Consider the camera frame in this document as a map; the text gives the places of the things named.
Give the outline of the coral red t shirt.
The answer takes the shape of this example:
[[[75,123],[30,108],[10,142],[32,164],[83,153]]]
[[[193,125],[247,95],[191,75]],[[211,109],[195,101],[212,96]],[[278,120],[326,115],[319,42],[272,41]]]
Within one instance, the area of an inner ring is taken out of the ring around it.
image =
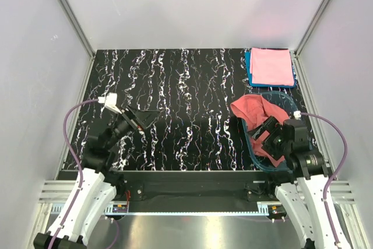
[[[280,124],[283,124],[288,119],[288,114],[285,110],[270,103],[259,94],[246,94],[232,102],[230,108],[236,117],[246,122],[249,131],[262,125],[271,116],[274,116]],[[274,167],[278,167],[285,160],[284,156],[276,160],[262,149],[262,141],[268,135],[269,133],[265,132],[259,139],[253,140],[249,138],[249,141],[255,155],[268,158]]]

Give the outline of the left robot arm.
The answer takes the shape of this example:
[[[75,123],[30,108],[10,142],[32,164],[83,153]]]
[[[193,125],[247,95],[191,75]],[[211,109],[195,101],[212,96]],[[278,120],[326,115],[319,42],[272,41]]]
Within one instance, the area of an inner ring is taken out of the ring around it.
[[[81,171],[60,214],[45,233],[38,233],[34,248],[87,248],[90,236],[107,205],[126,192],[124,176],[112,169],[113,147],[130,132],[143,132],[159,111],[127,106],[105,131],[88,138]]]

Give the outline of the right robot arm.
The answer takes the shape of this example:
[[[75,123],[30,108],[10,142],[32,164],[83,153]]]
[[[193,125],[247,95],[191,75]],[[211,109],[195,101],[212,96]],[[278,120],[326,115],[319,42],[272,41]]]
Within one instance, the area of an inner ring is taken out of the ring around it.
[[[311,148],[303,121],[294,117],[280,122],[271,116],[248,135],[275,159],[285,158],[285,170],[269,170],[265,195],[281,203],[302,248],[350,248],[330,191],[335,176],[324,156]]]

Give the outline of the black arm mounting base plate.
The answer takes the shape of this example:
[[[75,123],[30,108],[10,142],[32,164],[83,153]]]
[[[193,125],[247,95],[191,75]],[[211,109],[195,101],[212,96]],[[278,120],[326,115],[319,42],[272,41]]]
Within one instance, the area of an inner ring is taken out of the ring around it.
[[[124,171],[129,210],[140,213],[246,212],[279,204],[262,171]]]

